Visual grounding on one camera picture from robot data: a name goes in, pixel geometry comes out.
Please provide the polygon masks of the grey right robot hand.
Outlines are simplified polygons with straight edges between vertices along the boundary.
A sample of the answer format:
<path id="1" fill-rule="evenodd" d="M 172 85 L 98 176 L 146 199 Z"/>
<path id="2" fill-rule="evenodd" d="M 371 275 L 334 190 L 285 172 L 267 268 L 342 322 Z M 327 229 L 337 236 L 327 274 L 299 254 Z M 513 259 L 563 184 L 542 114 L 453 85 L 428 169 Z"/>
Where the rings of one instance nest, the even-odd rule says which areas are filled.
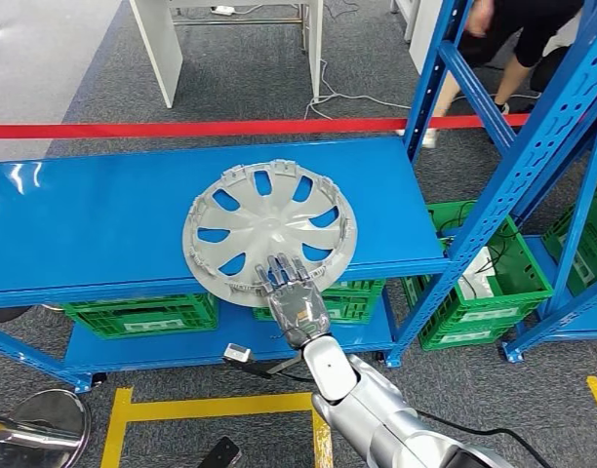
<path id="1" fill-rule="evenodd" d="M 329 332 L 329 315 L 320 291 L 299 257 L 269 255 L 254 270 L 289 347 L 302 349 Z"/>

